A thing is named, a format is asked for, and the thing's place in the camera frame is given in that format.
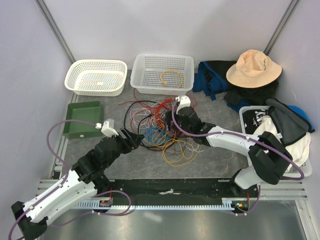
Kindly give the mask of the red ethernet cable large loop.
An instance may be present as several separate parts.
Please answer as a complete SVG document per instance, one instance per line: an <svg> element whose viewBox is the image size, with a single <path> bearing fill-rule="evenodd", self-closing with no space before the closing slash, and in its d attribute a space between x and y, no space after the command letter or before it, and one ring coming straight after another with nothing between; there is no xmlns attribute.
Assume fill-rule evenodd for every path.
<svg viewBox="0 0 320 240"><path fill-rule="evenodd" d="M163 124L163 120L162 120L162 117L161 117L161 111L166 112L168 110L171 110L173 102L174 102L174 99L173 98L169 98L169 99L166 99L163 102L161 102L159 104L159 106L156 107L154 117L155 117L155 122L159 126Z"/></svg>

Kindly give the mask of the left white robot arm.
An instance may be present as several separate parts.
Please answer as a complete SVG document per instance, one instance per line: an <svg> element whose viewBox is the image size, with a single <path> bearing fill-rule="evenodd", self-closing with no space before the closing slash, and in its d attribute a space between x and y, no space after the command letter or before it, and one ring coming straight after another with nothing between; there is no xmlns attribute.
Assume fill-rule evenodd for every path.
<svg viewBox="0 0 320 240"><path fill-rule="evenodd" d="M122 134L104 137L54 185L34 199L17 201L11 206L15 227L22 238L40 237L60 215L91 197L104 197L115 192L104 174L120 156L137 149L144 136L121 129Z"/></svg>

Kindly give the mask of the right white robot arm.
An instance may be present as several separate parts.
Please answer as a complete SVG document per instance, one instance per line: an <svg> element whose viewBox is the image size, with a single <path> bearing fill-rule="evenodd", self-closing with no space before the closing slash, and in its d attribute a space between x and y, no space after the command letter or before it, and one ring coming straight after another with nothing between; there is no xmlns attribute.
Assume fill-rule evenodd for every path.
<svg viewBox="0 0 320 240"><path fill-rule="evenodd" d="M201 121L190 106L170 110L168 119L199 145L227 149L251 160L250 166L238 170L229 181L229 191L235 197L242 196L247 189L260 183L277 185L293 162L291 154L268 131L260 135L228 131Z"/></svg>

